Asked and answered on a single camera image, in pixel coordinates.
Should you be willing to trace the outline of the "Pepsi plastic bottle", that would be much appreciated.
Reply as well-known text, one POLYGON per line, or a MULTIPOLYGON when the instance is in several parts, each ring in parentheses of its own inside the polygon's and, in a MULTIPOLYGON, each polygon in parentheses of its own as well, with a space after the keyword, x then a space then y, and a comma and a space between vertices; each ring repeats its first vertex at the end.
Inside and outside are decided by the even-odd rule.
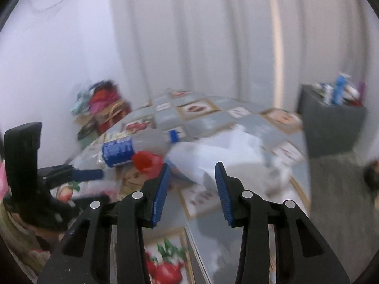
POLYGON ((98 159, 108 167, 115 167, 131 162, 132 157, 142 151, 164 156, 179 141, 175 129, 146 128, 134 134, 128 131, 113 133, 99 148, 98 159))

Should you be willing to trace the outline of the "cardboard box with clothes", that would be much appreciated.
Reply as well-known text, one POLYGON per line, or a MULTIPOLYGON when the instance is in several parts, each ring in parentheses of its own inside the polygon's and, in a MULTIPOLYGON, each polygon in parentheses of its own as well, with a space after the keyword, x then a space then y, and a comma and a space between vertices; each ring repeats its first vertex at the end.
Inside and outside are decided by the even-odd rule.
POLYGON ((73 122, 84 126, 90 120, 103 124, 110 114, 110 109, 122 99, 117 85, 112 80, 103 80, 82 89, 71 109, 73 122))

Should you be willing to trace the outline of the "red paper gift bag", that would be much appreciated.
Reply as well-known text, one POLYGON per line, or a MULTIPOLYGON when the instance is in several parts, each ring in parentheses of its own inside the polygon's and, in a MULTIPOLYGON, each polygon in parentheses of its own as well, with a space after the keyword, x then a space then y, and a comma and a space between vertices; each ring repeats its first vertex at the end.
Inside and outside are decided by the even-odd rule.
POLYGON ((131 113, 131 106, 127 101, 118 100, 108 105, 95 115, 98 134, 102 135, 105 133, 129 113, 131 113))

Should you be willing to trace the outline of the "fruit pattern tablecloth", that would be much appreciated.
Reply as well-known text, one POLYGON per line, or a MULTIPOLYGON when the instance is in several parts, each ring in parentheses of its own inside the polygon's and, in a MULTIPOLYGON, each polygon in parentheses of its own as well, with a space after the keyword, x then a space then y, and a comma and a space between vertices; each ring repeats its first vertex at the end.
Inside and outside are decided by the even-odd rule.
POLYGON ((137 108, 92 142, 72 164, 102 169, 103 180, 68 182, 53 194, 64 201, 108 195, 123 199, 146 177, 132 164, 109 168, 104 142, 126 133, 176 131, 179 145, 165 160, 171 185, 162 219, 144 231, 153 283, 231 283, 242 232, 228 227, 217 194, 215 164, 263 199, 311 207, 310 173, 302 122, 292 112, 198 92, 170 91, 137 108))

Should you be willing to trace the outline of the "white tissue paper pile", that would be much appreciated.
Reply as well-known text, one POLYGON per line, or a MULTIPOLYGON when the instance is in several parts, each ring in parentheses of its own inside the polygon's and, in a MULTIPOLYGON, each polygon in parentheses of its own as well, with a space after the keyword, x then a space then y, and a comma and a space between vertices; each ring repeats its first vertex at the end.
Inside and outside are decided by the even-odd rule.
POLYGON ((266 153, 262 139, 241 125, 193 142, 178 142, 166 160, 185 179, 212 191, 217 189, 215 165, 222 162, 228 176, 265 199, 284 191, 292 171, 279 157, 266 153))

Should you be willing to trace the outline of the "dark grey side cabinet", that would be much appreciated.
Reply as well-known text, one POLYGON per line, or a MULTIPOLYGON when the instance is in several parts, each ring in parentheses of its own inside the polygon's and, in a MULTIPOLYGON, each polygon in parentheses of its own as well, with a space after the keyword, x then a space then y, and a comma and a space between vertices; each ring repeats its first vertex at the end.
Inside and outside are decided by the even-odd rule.
POLYGON ((367 108, 326 105, 310 85, 302 85, 297 113, 302 118, 308 155, 311 158, 353 150, 367 116, 367 108))

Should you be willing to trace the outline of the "blue white lotion bottle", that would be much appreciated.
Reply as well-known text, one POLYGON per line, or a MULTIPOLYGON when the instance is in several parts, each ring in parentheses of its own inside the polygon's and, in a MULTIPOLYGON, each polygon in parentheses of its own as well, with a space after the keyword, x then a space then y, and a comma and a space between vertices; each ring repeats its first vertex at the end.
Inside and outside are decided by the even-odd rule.
POLYGON ((350 75, 346 73, 340 73, 335 81, 331 103, 333 105, 340 105, 343 100, 345 87, 350 79, 350 75))

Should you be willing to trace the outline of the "white curtain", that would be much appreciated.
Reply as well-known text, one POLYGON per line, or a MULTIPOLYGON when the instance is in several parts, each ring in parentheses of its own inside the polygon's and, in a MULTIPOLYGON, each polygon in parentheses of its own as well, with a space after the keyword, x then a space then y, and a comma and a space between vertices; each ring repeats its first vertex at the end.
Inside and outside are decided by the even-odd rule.
POLYGON ((343 72, 369 87, 366 0, 110 0, 133 105, 184 89, 293 109, 343 72))

